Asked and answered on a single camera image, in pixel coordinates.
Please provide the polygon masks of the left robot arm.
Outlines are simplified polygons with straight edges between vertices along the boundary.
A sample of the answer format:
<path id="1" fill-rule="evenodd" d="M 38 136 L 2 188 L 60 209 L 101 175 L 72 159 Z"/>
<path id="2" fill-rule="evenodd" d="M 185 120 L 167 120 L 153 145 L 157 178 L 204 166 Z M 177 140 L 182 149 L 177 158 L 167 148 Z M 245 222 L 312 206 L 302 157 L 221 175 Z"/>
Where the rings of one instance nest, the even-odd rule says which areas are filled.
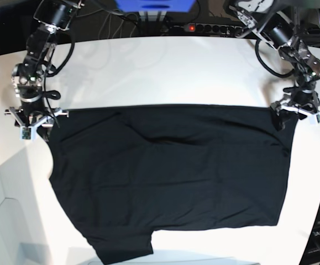
<path id="1" fill-rule="evenodd" d="M 320 123 L 320 100 L 316 83 L 320 80 L 320 60 L 310 52 L 307 44 L 295 31 L 295 25 L 282 10 L 287 6 L 297 7 L 298 1 L 228 1 L 227 7 L 244 24 L 235 32 L 236 38 L 249 34 L 257 37 L 255 54 L 264 69 L 278 78 L 294 78 L 292 87 L 284 88 L 282 99 L 270 105 L 273 125 L 280 131 L 294 114 L 299 119 L 311 118 Z M 260 43 L 265 43 L 289 62 L 292 70 L 278 73 L 261 58 Z"/>

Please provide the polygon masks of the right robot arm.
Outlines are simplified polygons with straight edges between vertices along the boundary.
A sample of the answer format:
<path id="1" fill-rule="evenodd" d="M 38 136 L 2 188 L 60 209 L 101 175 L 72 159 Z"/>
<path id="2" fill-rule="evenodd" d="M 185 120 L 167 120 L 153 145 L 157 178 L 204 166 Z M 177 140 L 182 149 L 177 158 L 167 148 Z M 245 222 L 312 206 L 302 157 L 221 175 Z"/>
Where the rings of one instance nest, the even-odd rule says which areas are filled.
<path id="1" fill-rule="evenodd" d="M 46 80 L 56 76 L 66 65 L 75 48 L 75 37 L 70 34 L 71 47 L 59 67 L 52 63 L 57 46 L 58 32 L 67 33 L 76 18 L 83 1 L 41 1 L 33 18 L 39 22 L 37 30 L 28 38 L 27 54 L 22 63 L 12 71 L 12 85 L 20 107 L 10 107 L 5 114 L 15 119 L 21 140 L 34 140 L 38 130 L 47 140 L 59 115 L 68 115 L 61 108 L 52 108 L 51 100 L 59 100 L 61 94 L 47 90 Z"/>

